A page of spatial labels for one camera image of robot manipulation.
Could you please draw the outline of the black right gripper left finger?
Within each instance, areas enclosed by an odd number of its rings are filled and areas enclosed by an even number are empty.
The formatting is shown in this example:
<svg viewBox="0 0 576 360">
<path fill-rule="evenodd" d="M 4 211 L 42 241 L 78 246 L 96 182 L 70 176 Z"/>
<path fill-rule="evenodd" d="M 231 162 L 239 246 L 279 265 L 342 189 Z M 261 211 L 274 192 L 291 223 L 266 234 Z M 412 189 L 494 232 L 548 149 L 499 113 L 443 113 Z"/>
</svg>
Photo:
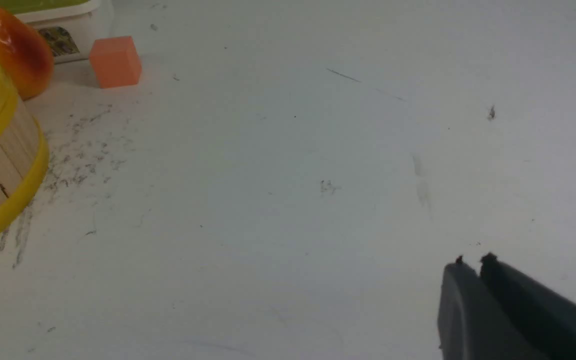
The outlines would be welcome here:
<svg viewBox="0 0 576 360">
<path fill-rule="evenodd" d="M 512 325 L 475 269 L 458 256 L 443 269 L 437 329 L 444 360 L 546 360 Z"/>
</svg>

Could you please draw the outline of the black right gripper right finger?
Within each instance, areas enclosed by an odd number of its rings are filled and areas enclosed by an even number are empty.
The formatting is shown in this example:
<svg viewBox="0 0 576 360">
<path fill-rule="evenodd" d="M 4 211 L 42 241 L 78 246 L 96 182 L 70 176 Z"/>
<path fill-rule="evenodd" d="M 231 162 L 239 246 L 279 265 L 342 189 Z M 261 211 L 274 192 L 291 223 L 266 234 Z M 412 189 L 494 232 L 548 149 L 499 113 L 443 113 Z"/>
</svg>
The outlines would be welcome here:
<svg viewBox="0 0 576 360">
<path fill-rule="evenodd" d="M 487 291 L 526 341 L 550 360 L 576 360 L 576 303 L 491 252 L 480 262 Z"/>
</svg>

